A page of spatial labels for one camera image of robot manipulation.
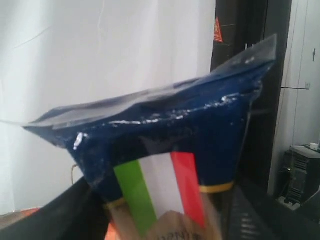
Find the white wall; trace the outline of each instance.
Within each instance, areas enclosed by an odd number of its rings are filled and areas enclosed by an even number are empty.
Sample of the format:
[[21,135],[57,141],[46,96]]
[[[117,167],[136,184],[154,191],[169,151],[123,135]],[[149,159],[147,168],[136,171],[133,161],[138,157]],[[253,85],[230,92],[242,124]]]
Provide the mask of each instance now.
[[269,193],[273,194],[284,152],[318,143],[320,134],[320,1],[293,0],[279,100]]
[[[212,0],[2,2],[11,11],[0,41],[2,119],[28,122],[57,106],[159,87],[210,69]],[[65,150],[19,127],[0,131],[7,146],[0,213],[43,206],[70,187],[73,160]]]

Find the plastic bag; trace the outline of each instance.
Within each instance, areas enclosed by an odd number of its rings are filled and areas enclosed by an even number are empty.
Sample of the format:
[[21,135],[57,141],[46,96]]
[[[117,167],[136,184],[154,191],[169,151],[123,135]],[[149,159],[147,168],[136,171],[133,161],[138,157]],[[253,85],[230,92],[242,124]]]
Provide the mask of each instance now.
[[222,239],[251,105],[276,42],[205,77],[55,108],[24,128],[69,151],[121,239]]

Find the white stripe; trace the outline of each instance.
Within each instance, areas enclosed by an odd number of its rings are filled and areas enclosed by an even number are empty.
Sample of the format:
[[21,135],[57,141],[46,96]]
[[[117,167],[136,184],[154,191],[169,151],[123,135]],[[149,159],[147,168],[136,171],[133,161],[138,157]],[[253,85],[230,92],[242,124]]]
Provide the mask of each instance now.
[[184,214],[170,153],[148,156],[139,163],[157,219],[168,211]]

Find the triangle warning sign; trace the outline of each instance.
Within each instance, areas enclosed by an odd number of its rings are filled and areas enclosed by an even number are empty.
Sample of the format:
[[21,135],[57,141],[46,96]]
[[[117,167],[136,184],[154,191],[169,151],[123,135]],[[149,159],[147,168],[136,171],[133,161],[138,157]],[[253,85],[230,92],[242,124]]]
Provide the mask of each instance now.
[[215,25],[214,25],[214,40],[218,43],[223,43],[222,34],[221,34],[221,28],[218,17],[215,19]]

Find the red stripe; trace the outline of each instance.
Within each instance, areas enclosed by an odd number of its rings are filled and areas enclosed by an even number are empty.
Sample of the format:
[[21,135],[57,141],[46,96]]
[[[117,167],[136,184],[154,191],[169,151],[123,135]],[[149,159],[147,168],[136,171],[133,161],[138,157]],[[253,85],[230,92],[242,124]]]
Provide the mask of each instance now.
[[171,158],[184,213],[204,227],[204,207],[199,191],[195,156],[188,152],[172,152]]

